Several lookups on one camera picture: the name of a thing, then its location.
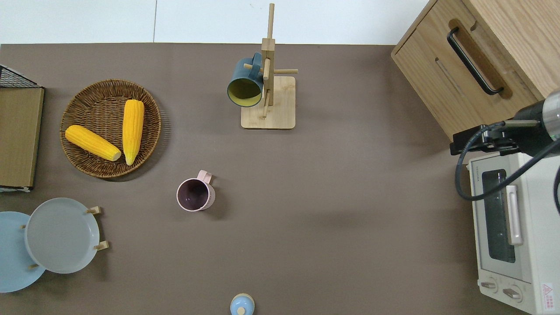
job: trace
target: yellow corn cob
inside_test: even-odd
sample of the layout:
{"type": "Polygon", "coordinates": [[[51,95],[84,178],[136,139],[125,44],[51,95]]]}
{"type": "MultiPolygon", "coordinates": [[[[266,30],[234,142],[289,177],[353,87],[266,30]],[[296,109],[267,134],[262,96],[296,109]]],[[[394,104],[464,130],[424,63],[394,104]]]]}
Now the yellow corn cob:
{"type": "Polygon", "coordinates": [[[120,150],[107,140],[82,126],[73,124],[66,129],[64,136],[71,143],[89,151],[105,160],[116,161],[120,157],[120,150]]]}
{"type": "Polygon", "coordinates": [[[124,104],[123,118],[123,152],[127,165],[132,165],[138,155],[143,125],[144,103],[139,100],[127,100],[124,104]]]}

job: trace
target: pink mug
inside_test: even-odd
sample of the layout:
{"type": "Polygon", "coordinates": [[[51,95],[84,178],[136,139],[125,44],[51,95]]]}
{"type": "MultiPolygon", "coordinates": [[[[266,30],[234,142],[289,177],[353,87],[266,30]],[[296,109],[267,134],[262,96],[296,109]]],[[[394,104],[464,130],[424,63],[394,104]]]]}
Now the pink mug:
{"type": "Polygon", "coordinates": [[[196,178],[189,178],[177,188],[177,203],[187,211],[209,208],[216,199],[216,192],[210,186],[212,174],[201,170],[196,178]]]}

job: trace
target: wire rack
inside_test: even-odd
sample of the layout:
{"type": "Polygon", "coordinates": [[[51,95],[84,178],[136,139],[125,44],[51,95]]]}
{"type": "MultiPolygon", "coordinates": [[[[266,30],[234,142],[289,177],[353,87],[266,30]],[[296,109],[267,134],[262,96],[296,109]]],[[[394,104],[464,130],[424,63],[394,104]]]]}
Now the wire rack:
{"type": "Polygon", "coordinates": [[[0,88],[9,87],[41,87],[23,75],[0,64],[0,88]]]}

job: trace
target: plate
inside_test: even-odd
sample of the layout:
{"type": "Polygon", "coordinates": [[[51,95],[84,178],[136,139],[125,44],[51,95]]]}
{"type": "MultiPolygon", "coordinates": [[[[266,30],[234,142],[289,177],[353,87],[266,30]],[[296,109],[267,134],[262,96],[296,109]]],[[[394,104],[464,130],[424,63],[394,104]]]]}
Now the plate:
{"type": "Polygon", "coordinates": [[[142,86],[126,80],[105,80],[86,87],[74,96],[62,115],[59,132],[64,154],[74,167],[91,176],[115,178],[136,170],[153,153],[160,138],[161,115],[156,101],[142,86]],[[123,152],[124,104],[129,99],[144,103],[140,151],[131,166],[127,165],[124,154],[111,162],[66,140],[66,129],[77,124],[95,132],[123,152]]]}
{"type": "Polygon", "coordinates": [[[25,246],[31,258],[58,274],[81,270],[94,258],[99,227],[87,207],[70,198],[43,202],[29,218],[25,246]]]}
{"type": "Polygon", "coordinates": [[[45,268],[29,269],[35,262],[25,247],[25,230],[29,215],[20,212],[0,212],[0,293],[21,290],[45,272],[45,268]]]}

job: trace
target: oven door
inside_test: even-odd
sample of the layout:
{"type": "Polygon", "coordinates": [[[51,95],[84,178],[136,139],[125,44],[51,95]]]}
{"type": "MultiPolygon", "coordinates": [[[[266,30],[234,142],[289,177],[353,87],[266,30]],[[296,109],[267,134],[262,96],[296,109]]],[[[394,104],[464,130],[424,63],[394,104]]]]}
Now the oven door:
{"type": "MultiPolygon", "coordinates": [[[[519,168],[515,155],[493,155],[473,161],[474,194],[488,191],[519,168]]],[[[473,203],[481,269],[531,283],[528,249],[523,241],[524,206],[517,202],[522,179],[508,190],[496,192],[473,203]]]]}

